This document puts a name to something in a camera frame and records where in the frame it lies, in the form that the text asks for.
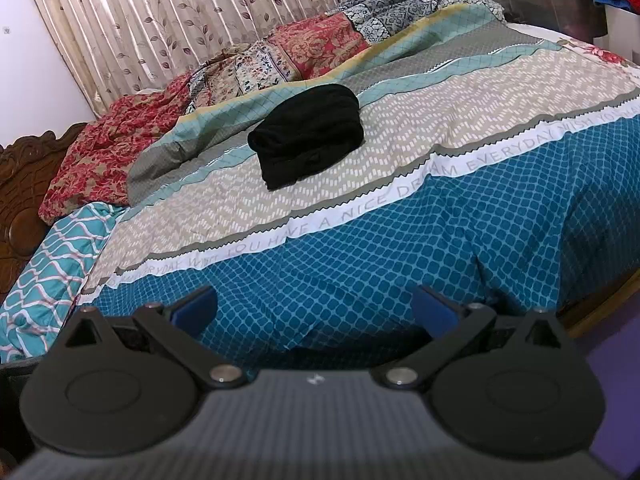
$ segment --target purple floor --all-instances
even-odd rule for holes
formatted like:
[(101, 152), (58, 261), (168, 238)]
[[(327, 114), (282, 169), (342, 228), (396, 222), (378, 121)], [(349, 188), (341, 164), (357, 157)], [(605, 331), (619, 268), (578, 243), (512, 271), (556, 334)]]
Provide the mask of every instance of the purple floor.
[(607, 399), (591, 451), (626, 478), (640, 467), (640, 292), (577, 343)]

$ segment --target metal screw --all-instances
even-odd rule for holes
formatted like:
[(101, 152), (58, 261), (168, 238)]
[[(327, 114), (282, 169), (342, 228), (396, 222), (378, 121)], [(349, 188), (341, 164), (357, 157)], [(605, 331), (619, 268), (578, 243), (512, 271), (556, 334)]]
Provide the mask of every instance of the metal screw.
[(242, 377), (242, 370), (233, 365), (218, 365), (209, 372), (210, 377), (219, 383), (230, 383)]
[(397, 384), (402, 386), (404, 384), (411, 384), (418, 378), (418, 373), (411, 368), (391, 368), (386, 373), (386, 380), (391, 384)]

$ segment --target teal wavy pattern fabric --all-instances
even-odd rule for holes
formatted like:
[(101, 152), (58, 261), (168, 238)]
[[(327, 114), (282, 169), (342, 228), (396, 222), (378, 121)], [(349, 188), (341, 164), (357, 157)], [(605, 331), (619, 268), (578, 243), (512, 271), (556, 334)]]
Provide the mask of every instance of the teal wavy pattern fabric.
[(43, 355), (124, 208), (92, 202), (53, 224), (0, 307), (0, 360)]
[(357, 367), (410, 350), (410, 287), (555, 309), (640, 264), (640, 117), (567, 134), (341, 226), (94, 301), (109, 316), (211, 284), (202, 342), (247, 367)]

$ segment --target white wall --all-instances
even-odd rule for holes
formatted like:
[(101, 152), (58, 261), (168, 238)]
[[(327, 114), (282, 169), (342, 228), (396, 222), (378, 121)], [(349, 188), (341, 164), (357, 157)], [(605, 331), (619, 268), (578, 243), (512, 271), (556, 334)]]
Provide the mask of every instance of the white wall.
[(34, 1), (0, 0), (0, 145), (94, 119)]

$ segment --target bedspread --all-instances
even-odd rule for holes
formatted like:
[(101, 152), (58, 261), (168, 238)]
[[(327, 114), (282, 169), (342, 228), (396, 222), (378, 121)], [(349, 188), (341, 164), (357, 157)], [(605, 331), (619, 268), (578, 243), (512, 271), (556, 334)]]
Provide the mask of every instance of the bedspread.
[[(327, 83), (357, 95), (365, 142), (267, 191), (248, 131)], [(319, 78), (183, 117), (136, 163), (161, 184), (123, 216), (80, 301), (127, 315), (211, 284), (203, 343), (255, 367), (397, 358), (421, 337), (417, 284), (558, 308), (638, 266), (639, 114), (618, 67), (482, 2), (448, 5)]]

